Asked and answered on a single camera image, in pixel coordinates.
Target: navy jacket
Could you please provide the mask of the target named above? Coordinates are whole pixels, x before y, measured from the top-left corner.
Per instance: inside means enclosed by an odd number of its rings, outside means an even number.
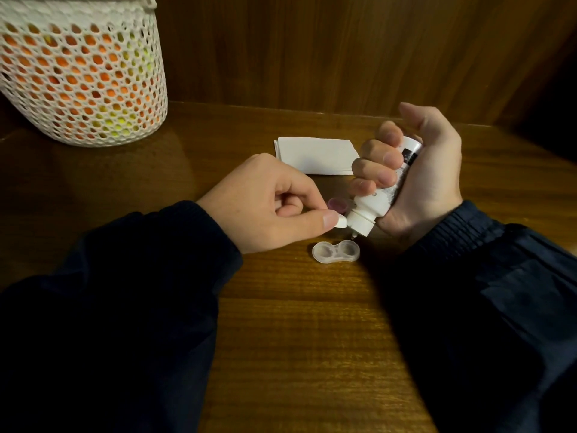
[[[241,264],[184,201],[93,230],[53,275],[7,288],[0,431],[194,431]],[[441,432],[577,430],[572,255],[465,202],[391,273],[384,303]]]

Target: wooden table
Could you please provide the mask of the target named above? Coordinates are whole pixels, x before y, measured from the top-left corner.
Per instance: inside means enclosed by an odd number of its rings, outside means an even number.
[[[0,142],[0,286],[51,271],[90,228],[197,199],[251,154],[273,153],[279,136],[358,147],[380,121],[170,103],[158,132],[120,147],[75,148],[18,129]],[[576,251],[577,166],[499,129],[458,130],[463,196]],[[316,181],[326,198],[346,193],[346,178]],[[315,262],[319,240],[247,256],[223,291],[201,432],[436,431],[369,271]]]

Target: hand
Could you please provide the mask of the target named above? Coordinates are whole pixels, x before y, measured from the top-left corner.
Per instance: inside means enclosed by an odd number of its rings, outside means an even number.
[[[317,237],[339,219],[311,178],[268,153],[251,156],[197,203],[241,253]],[[302,214],[303,206],[311,210]]]
[[[376,224],[408,247],[463,201],[459,190],[461,138],[437,108],[401,103],[399,110],[405,123],[420,132],[422,139],[415,138],[423,147],[395,203]],[[390,187],[396,182],[395,170],[403,163],[396,147],[402,139],[403,131],[387,121],[379,127],[375,139],[363,144],[361,158],[353,163],[357,178],[350,183],[352,195],[367,196],[377,187]]]

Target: basket handle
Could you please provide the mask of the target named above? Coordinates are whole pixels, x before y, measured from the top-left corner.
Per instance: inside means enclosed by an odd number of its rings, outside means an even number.
[[[156,9],[156,0],[142,0],[142,5],[148,9]]]

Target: basket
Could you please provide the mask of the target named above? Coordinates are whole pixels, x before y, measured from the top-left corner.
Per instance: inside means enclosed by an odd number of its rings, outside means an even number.
[[[47,136],[99,147],[167,114],[155,0],[0,0],[0,91]]]

